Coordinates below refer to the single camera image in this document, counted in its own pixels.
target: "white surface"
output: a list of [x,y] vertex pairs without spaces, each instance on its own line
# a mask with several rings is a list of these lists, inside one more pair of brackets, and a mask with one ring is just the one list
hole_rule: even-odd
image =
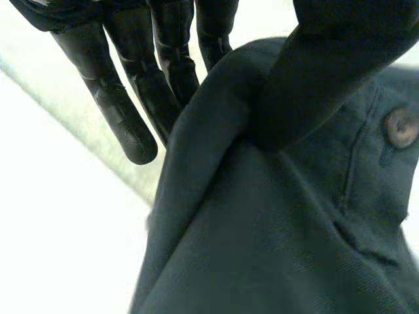
[[0,313],[126,313],[147,205],[2,73],[0,95]]

